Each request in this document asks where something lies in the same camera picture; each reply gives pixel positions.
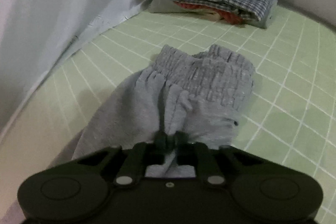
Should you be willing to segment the red patterned folded garment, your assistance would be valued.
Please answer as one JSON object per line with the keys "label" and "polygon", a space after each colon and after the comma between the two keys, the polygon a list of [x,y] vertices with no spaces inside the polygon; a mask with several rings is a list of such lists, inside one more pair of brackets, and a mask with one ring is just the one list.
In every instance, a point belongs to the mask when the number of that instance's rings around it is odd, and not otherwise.
{"label": "red patterned folded garment", "polygon": [[242,19],[240,16],[232,12],[218,10],[204,5],[193,5],[188,3],[179,3],[176,1],[174,1],[174,3],[185,11],[195,12],[197,14],[204,15],[207,18],[211,18],[213,20],[224,20],[225,22],[232,25],[245,23],[244,19]]}

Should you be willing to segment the grey sweatpants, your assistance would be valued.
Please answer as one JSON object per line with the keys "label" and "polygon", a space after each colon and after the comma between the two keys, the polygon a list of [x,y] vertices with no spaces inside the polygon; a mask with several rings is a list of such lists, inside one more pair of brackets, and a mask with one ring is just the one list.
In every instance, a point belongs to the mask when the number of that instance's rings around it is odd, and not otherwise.
{"label": "grey sweatpants", "polygon": [[243,55],[216,44],[195,55],[164,46],[98,108],[72,159],[113,145],[131,148],[159,132],[170,139],[184,132],[212,149],[228,145],[252,93],[254,71]]}

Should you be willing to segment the grey folded garment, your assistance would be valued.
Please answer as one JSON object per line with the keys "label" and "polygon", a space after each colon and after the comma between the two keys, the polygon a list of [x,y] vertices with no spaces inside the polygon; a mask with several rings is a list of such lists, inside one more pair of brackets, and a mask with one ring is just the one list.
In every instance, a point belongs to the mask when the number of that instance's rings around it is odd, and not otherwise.
{"label": "grey folded garment", "polygon": [[[272,0],[272,4],[266,11],[266,14],[260,21],[256,20],[245,20],[245,24],[255,26],[262,29],[267,29],[274,18],[274,10],[277,6],[278,0]],[[153,0],[147,9],[151,13],[188,13],[193,12],[192,9],[184,9],[176,5],[171,0]]]}

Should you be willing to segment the green grid bed sheet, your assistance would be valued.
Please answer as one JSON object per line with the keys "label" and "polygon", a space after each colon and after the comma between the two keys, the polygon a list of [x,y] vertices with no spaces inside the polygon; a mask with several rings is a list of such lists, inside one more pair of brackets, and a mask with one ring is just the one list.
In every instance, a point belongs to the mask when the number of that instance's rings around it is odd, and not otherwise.
{"label": "green grid bed sheet", "polygon": [[335,33],[283,7],[265,30],[142,12],[82,47],[35,92],[1,145],[1,214],[20,183],[166,44],[189,54],[218,44],[252,61],[255,87],[234,145],[313,176],[324,192],[317,220],[335,223]]}

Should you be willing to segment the light blue carrot quilt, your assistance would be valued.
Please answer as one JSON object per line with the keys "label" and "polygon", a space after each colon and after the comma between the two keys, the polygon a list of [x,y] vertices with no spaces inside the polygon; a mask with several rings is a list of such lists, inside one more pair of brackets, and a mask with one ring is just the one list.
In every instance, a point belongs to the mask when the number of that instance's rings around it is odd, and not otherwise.
{"label": "light blue carrot quilt", "polygon": [[49,72],[149,0],[1,0],[1,132]]}

